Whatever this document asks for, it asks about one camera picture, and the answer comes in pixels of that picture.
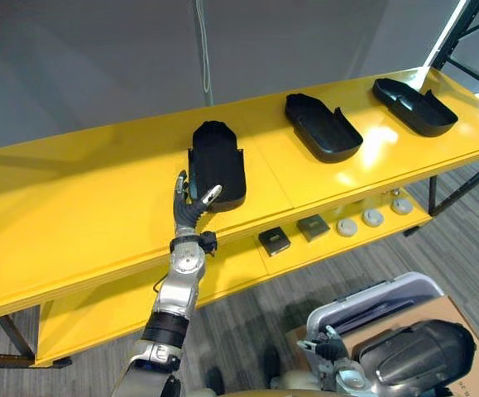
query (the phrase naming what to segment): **black plastic tray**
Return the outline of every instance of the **black plastic tray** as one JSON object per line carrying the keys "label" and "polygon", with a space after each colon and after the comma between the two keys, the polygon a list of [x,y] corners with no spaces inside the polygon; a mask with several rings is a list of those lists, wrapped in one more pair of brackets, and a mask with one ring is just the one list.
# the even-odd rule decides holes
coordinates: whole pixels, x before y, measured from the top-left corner
{"label": "black plastic tray", "polygon": [[245,201],[247,182],[236,134],[224,122],[204,122],[193,134],[189,149],[189,195],[197,199],[216,184],[223,187],[212,212],[228,211]]}
{"label": "black plastic tray", "polygon": [[319,99],[292,93],[287,96],[285,114],[296,133],[314,156],[324,163],[336,163],[354,155],[362,136],[344,117],[340,108],[332,113]]}
{"label": "black plastic tray", "polygon": [[425,95],[408,84],[377,79],[373,93],[398,118],[423,136],[439,136],[457,122],[457,116],[437,99],[431,90]]}

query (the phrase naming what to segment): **lower shelf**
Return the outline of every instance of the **lower shelf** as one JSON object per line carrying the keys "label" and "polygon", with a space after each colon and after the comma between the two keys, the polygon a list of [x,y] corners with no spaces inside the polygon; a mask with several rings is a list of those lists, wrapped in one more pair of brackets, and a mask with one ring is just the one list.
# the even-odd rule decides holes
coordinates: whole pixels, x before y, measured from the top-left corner
{"label": "lower shelf", "polygon": [[[219,247],[214,258],[208,257],[198,306],[430,220],[408,193],[401,190],[400,195],[414,205],[414,210],[407,215],[398,215],[390,209],[394,198],[390,194],[321,213],[331,230],[310,243],[294,223],[284,225],[282,228],[290,239],[290,247],[273,257],[266,254],[256,237]],[[365,208],[379,209],[385,221],[379,227],[366,226],[361,220]],[[352,218],[357,223],[355,236],[337,234],[335,222],[341,218]],[[156,296],[153,285],[166,273],[167,266],[163,263],[148,271],[42,304],[36,366],[48,366],[58,358],[143,328]]]}

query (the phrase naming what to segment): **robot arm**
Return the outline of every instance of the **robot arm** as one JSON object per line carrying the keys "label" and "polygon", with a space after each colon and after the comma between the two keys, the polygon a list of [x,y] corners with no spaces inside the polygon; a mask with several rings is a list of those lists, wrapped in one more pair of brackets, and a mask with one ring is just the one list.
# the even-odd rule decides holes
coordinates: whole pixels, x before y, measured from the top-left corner
{"label": "robot arm", "polygon": [[186,178],[186,172],[182,171],[175,184],[175,238],[170,243],[169,273],[113,397],[179,395],[180,383],[171,374],[180,367],[182,345],[205,271],[205,255],[217,249],[215,233],[198,235],[195,227],[222,190],[217,185],[200,200],[187,203]]}

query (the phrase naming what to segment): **small black square object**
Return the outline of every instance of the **small black square object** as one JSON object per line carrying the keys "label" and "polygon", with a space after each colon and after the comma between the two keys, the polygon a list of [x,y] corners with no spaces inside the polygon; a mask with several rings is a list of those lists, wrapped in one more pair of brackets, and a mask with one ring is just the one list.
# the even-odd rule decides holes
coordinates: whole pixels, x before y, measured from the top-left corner
{"label": "small black square object", "polygon": [[328,224],[319,215],[300,219],[297,224],[298,229],[304,234],[308,242],[329,231]]}
{"label": "small black square object", "polygon": [[258,238],[269,256],[274,256],[290,246],[289,238],[283,233],[281,227],[275,227],[274,229],[259,233]]}

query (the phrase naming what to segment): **black container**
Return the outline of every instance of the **black container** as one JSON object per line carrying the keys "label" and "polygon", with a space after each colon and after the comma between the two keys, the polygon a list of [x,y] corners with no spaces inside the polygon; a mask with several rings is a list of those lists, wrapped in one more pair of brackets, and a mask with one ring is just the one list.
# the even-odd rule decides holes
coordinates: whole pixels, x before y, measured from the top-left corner
{"label": "black container", "polygon": [[287,96],[285,115],[301,141],[324,163],[337,163],[354,155],[362,136],[344,117],[340,108],[332,113],[319,99],[292,93]]}
{"label": "black container", "polygon": [[413,397],[469,373],[476,344],[461,324],[422,321],[364,346],[358,361],[383,397]]}
{"label": "black container", "polygon": [[217,213],[240,206],[245,201],[247,182],[242,150],[236,134],[224,122],[204,122],[193,134],[189,149],[189,195],[202,197],[216,184],[223,187],[210,211]]}
{"label": "black container", "polygon": [[439,136],[457,122],[456,114],[434,97],[431,90],[423,95],[400,81],[377,79],[373,93],[420,135]]}

